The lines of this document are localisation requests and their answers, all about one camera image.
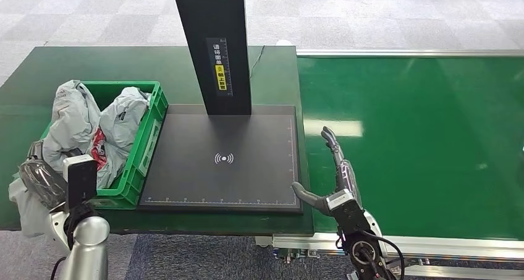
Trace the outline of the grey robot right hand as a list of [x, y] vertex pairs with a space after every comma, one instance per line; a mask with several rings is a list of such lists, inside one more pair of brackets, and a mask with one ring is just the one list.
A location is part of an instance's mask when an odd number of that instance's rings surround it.
[[361, 196], [356, 182], [355, 173], [349, 160], [344, 156], [342, 148], [336, 139], [335, 133], [327, 126], [321, 131], [321, 136], [326, 141], [326, 146], [330, 149], [335, 164], [336, 186], [333, 193], [319, 196], [307, 191], [302, 184], [292, 183], [295, 195], [312, 208], [318, 210], [326, 216], [332, 216], [333, 211], [348, 205], [351, 210], [362, 212]]

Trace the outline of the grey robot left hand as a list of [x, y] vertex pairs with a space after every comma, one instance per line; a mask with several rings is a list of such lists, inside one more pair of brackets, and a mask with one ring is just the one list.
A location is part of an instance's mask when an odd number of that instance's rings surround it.
[[31, 144], [26, 160], [19, 166], [26, 188], [49, 210], [65, 203], [67, 182], [43, 159], [43, 140]]

